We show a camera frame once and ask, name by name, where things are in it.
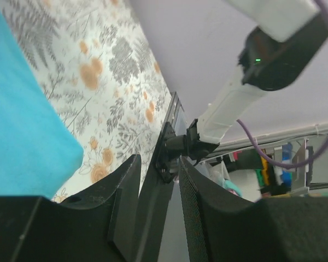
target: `white robotic arm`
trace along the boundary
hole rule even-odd
[[[272,39],[287,41],[319,12],[312,0],[225,0]]]
[[[247,51],[252,54],[248,54],[247,59],[249,59],[250,63],[250,60],[253,60],[253,55],[255,56],[253,53],[259,53],[259,56],[254,57],[255,60],[252,61],[255,66],[260,63],[266,64],[265,66],[273,63],[274,57],[271,56],[279,54],[275,50],[271,50],[273,48],[272,45],[278,44],[282,48],[282,43],[292,42],[290,39],[294,35],[299,34],[300,30],[303,29],[305,31],[306,26],[316,27],[316,25],[309,25],[309,23],[316,16],[319,16],[319,9],[312,0],[225,1],[256,21],[259,29],[261,29],[259,30],[261,32],[254,32],[249,36],[250,45],[254,46],[248,46],[249,49]],[[257,68],[254,71],[255,77],[262,77]],[[227,130],[252,103],[263,97],[267,91],[280,89],[273,88],[272,83],[269,88],[248,84],[246,83],[247,81],[243,81],[246,74],[245,64],[241,64],[241,58],[239,58],[233,77],[222,88],[207,111],[197,120],[197,133],[201,142],[219,144]]]

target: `blue towel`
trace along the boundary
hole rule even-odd
[[[0,13],[0,195],[50,199],[82,158]]]

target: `white wall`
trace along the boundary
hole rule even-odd
[[[255,24],[222,0],[131,2],[169,89],[178,92],[191,121],[231,75]],[[328,43],[293,86],[270,93],[242,120],[255,135],[328,121]],[[235,125],[226,139],[241,137]]]
[[[241,190],[242,197],[252,202],[261,198],[255,170],[237,170],[230,173],[231,181]]]

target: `orange flower pattern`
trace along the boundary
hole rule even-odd
[[[80,78],[88,89],[94,91],[98,88],[98,77],[92,66],[82,64],[80,67]]]
[[[91,170],[91,182],[94,184],[102,178],[108,176],[108,171],[105,165],[95,164]]]
[[[142,184],[171,96],[158,88],[166,84],[129,1],[0,1],[0,10],[46,98],[84,149],[82,166],[53,200],[85,189],[136,153]],[[12,20],[18,12],[21,19]],[[45,23],[36,23],[39,17]]]
[[[151,101],[151,102],[149,103],[149,109],[150,109],[152,112],[154,112],[154,110],[155,110],[155,105],[154,105],[153,101]]]
[[[111,149],[106,148],[102,152],[102,159],[106,166],[110,166],[113,163],[113,152]]]
[[[92,149],[92,150],[96,150],[97,145],[98,145],[98,141],[97,141],[97,139],[96,139],[94,136],[92,136],[91,139],[90,139],[90,146],[91,146],[91,149]]]
[[[154,70],[159,74],[160,73],[160,67],[157,62],[154,62]]]
[[[154,120],[153,112],[150,109],[146,110],[146,118],[149,123],[153,123]]]
[[[89,49],[87,48],[86,42],[85,41],[81,41],[80,44],[80,51],[84,54],[87,54],[87,52],[89,51]]]
[[[91,60],[91,65],[92,65],[92,67],[93,67],[93,69],[94,69],[94,71],[96,72],[97,75],[100,75],[102,73],[103,65],[102,65],[101,60],[99,60],[98,58],[94,57]]]

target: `purple cable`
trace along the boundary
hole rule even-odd
[[[325,21],[325,23],[328,26],[328,7],[327,5],[323,2],[323,0],[314,0],[315,3],[318,5],[318,7],[321,9],[321,13],[322,13],[322,17]],[[313,154],[312,157],[309,157],[308,159],[306,159],[305,161],[296,163],[296,164],[285,164],[285,163],[280,163],[277,162],[275,160],[273,160],[272,158],[268,157],[262,150],[261,148],[258,146],[257,142],[255,141],[255,139],[253,138],[253,136],[251,135],[250,131],[248,130],[248,128],[245,126],[245,124],[238,119],[237,122],[241,125],[241,127],[244,129],[245,133],[247,134],[251,144],[255,147],[256,151],[258,152],[258,154],[260,156],[262,156],[265,160],[267,160],[270,164],[274,165],[274,166],[279,166],[281,168],[285,168],[285,169],[293,169],[293,168],[300,168],[302,166],[307,165],[310,162],[313,162],[315,159],[317,159],[319,156],[321,156],[327,149],[328,149],[328,138],[324,141],[323,145],[321,145],[320,149],[318,149],[316,151],[315,154]]]

